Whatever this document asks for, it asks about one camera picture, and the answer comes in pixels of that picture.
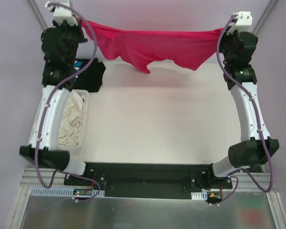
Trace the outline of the pink t shirt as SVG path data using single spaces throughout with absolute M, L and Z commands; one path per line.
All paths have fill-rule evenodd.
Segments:
M 125 31 L 92 21 L 82 27 L 107 60 L 120 57 L 143 73 L 152 62 L 173 61 L 197 70 L 215 52 L 222 29 L 212 31 Z

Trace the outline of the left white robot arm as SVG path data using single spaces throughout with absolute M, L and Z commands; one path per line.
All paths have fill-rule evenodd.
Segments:
M 41 34 L 41 49 L 44 53 L 42 73 L 42 96 L 35 116 L 36 127 L 29 143 L 20 147 L 20 155 L 36 168 L 52 168 L 69 174 L 85 186 L 91 181 L 86 164 L 73 159 L 68 150 L 58 147 L 58 136 L 63 110 L 71 94 L 76 52 L 80 43 L 86 42 L 80 24 L 69 25 L 53 22 L 53 26 Z

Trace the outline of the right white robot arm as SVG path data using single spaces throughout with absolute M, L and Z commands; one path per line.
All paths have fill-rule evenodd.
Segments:
M 257 98 L 257 78 L 250 64 L 258 38 L 247 32 L 223 32 L 216 48 L 216 56 L 223 54 L 219 65 L 224 73 L 238 113 L 241 141 L 230 146 L 228 155 L 212 165 L 213 171 L 205 176 L 205 183 L 216 188 L 222 177 L 238 169 L 264 165 L 279 149 L 264 123 Z

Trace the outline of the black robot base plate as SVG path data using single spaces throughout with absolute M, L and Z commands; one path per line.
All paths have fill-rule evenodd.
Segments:
M 231 179 L 215 177 L 211 165 L 88 162 L 84 179 L 65 177 L 64 185 L 88 187 L 90 178 L 106 197 L 190 199 L 203 189 L 232 189 Z

